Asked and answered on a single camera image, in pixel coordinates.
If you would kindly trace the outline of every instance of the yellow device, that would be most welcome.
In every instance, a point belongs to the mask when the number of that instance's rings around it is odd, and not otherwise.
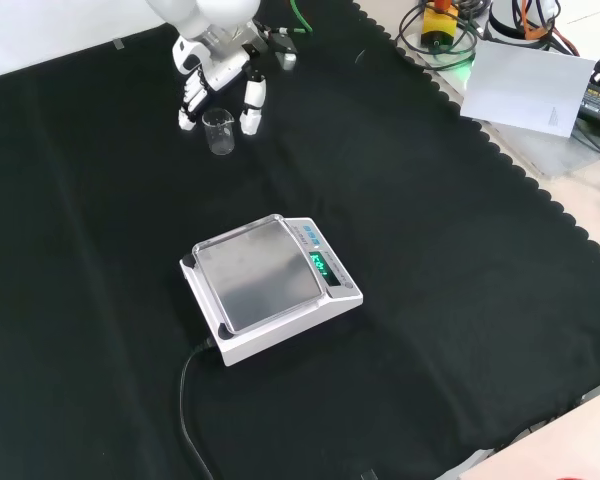
[[[458,16],[458,10],[451,5],[450,1],[436,0],[435,2],[430,2],[429,5],[456,17]],[[451,18],[443,13],[436,13],[431,8],[426,8],[424,10],[424,23],[422,24],[420,44],[423,47],[431,49],[453,45],[457,25],[458,22],[455,18]]]

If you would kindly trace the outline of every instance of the sheet of paper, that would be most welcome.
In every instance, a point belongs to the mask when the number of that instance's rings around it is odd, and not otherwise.
[[[568,137],[594,60],[479,42],[460,114]]]

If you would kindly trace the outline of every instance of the white table surface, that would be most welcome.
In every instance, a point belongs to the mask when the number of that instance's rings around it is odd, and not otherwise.
[[[600,396],[460,475],[460,480],[600,480]]]
[[[357,3],[369,17],[395,37],[400,19],[417,1],[357,0]],[[560,31],[578,47],[583,56],[600,58],[600,0],[562,0],[561,3],[563,15],[558,21]],[[433,74],[433,78],[452,100],[462,102],[462,97],[442,77]],[[561,203],[565,212],[575,218],[577,225],[589,232],[589,238],[600,245],[600,161],[564,177],[546,179],[526,168],[516,158],[512,151],[515,145],[506,145],[491,127],[483,129],[489,133],[491,141],[525,168],[527,175],[535,178],[540,188],[547,190],[555,201]]]

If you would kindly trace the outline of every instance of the green cable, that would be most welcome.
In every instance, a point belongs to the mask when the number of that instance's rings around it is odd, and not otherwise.
[[[298,20],[300,20],[300,23],[302,24],[302,26],[307,29],[307,32],[313,33],[313,28],[311,28],[311,25],[309,25],[309,22],[307,22],[304,19],[304,17],[300,13],[300,10],[298,10],[298,7],[296,6],[296,0],[289,0],[289,3],[291,3],[291,8],[293,9],[293,13],[296,14],[296,17],[298,17]]]

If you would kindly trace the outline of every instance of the red object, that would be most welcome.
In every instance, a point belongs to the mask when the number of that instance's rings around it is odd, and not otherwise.
[[[433,0],[433,5],[438,10],[444,10],[446,12],[451,6],[451,0]]]

